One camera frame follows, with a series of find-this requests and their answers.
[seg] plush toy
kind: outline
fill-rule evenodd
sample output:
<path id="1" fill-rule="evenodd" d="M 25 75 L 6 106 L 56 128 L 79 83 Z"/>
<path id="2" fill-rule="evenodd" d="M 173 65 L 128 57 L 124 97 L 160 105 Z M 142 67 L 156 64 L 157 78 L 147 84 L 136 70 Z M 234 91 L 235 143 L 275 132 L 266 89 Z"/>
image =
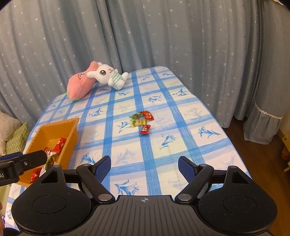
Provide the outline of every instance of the plush toy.
<path id="1" fill-rule="evenodd" d="M 96 71 L 88 72 L 87 77 L 95 78 L 102 84 L 108 84 L 114 89 L 120 90 L 128 79 L 128 73 L 124 72 L 120 75 L 117 69 L 113 69 L 113 67 L 103 64 L 100 65 Z"/>
<path id="2" fill-rule="evenodd" d="M 88 77 L 87 73 L 89 71 L 97 70 L 100 65 L 102 65 L 102 63 L 92 61 L 90 67 L 86 71 L 77 73 L 70 77 L 66 89 L 66 95 L 70 100 L 80 100 L 92 89 L 96 80 L 94 78 Z"/>

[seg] metal screw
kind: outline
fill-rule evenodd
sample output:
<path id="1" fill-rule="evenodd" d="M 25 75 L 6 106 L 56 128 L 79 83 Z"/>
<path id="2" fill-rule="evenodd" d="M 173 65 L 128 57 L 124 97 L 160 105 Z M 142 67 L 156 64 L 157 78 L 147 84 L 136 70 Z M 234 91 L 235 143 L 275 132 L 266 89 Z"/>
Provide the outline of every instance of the metal screw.
<path id="1" fill-rule="evenodd" d="M 110 194 L 103 193 L 103 194 L 100 194 L 100 195 L 98 196 L 98 198 L 99 198 L 101 201 L 109 201 L 109 200 L 111 200 L 113 197 L 112 197 L 112 195 L 110 195 Z"/>
<path id="2" fill-rule="evenodd" d="M 177 197 L 181 201 L 189 201 L 191 199 L 191 196 L 186 193 L 179 194 Z"/>

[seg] peach plush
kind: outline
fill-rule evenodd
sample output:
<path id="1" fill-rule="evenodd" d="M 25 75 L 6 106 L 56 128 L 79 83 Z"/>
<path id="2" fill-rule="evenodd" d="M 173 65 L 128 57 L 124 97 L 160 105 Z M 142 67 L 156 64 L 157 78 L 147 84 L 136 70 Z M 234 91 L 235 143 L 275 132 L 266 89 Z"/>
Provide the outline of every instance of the peach plush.
<path id="1" fill-rule="evenodd" d="M 87 72 L 97 70 L 100 65 L 102 65 L 102 63 L 92 61 L 90 67 L 86 71 L 70 77 L 66 88 L 66 95 L 70 100 L 80 100 L 92 89 L 96 79 L 87 77 Z"/>

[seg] plastic basket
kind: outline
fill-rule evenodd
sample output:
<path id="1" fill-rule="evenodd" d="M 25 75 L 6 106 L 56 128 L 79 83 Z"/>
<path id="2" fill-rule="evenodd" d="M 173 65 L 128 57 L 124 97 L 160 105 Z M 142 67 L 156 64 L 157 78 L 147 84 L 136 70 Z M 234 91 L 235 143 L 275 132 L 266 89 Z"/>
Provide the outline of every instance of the plastic basket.
<path id="1" fill-rule="evenodd" d="M 74 118 L 42 125 L 31 141 L 26 153 L 44 150 L 46 147 L 53 149 L 60 138 L 67 138 L 61 153 L 55 157 L 55 162 L 61 165 L 63 169 L 66 169 L 78 140 L 78 122 L 79 118 Z M 33 171 L 34 169 L 21 175 L 17 184 L 25 187 L 30 186 Z"/>

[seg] bed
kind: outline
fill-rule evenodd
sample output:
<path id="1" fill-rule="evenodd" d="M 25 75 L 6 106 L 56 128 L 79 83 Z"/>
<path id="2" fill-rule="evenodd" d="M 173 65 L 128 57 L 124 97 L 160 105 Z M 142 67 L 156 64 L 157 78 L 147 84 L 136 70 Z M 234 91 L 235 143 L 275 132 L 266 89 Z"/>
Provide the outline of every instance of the bed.
<path id="1" fill-rule="evenodd" d="M 148 110 L 154 116 L 150 134 L 140 135 L 129 116 Z M 83 99 L 71 102 L 60 95 L 33 128 L 25 150 L 42 124 L 78 117 L 79 139 L 69 168 L 94 164 L 104 155 L 112 168 L 103 185 L 115 196 L 165 195 L 173 197 L 187 182 L 177 167 L 183 155 L 215 169 L 236 165 L 247 172 L 240 156 L 206 106 L 166 67 L 129 74 L 122 90 L 96 84 Z M 16 228 L 13 201 L 25 190 L 13 184 L 6 209 L 6 226 Z"/>

